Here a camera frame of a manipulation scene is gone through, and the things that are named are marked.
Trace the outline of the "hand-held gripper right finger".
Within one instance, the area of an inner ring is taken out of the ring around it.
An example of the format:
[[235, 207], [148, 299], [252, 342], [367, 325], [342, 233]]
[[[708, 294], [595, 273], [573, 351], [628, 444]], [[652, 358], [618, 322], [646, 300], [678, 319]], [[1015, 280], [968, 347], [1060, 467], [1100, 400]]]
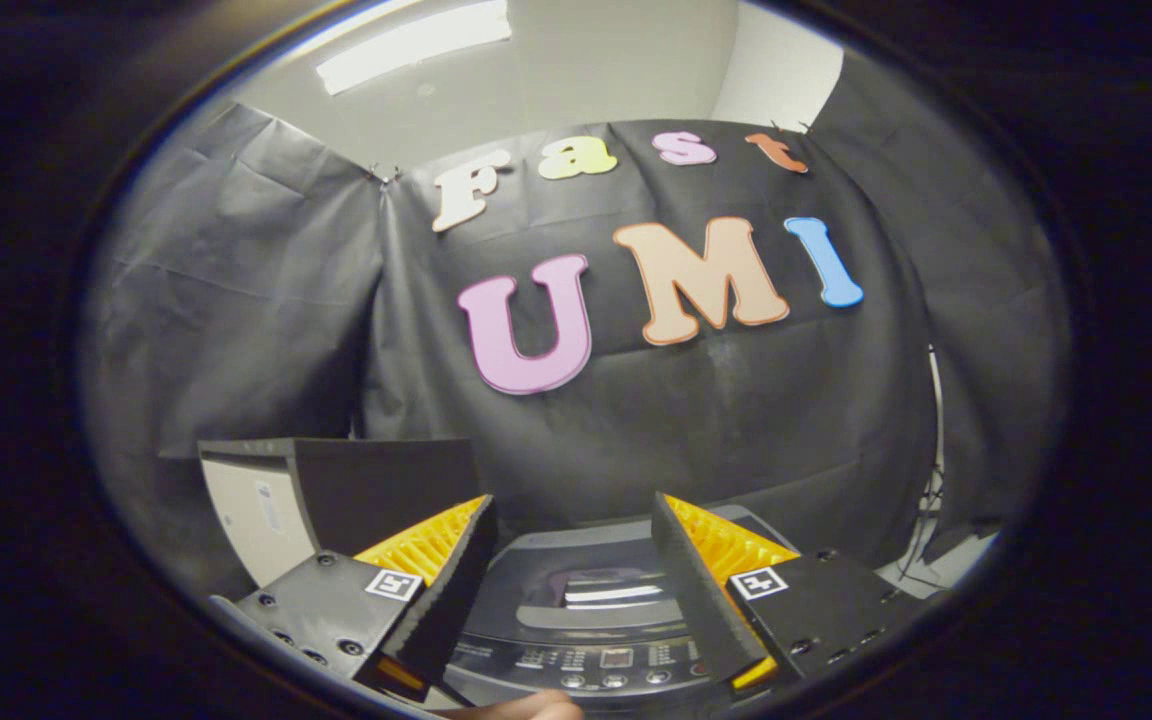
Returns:
[[652, 539], [702, 661], [737, 698], [861, 659], [925, 611], [838, 550], [791, 550], [664, 493]]

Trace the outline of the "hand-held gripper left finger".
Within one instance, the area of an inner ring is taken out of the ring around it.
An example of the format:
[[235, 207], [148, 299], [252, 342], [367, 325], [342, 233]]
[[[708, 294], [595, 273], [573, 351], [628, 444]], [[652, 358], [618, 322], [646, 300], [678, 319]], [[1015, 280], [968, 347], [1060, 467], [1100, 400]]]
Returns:
[[482, 495], [344, 555], [311, 553], [238, 600], [210, 598], [251, 650], [349, 689], [425, 702], [445, 667], [497, 543], [497, 506]]

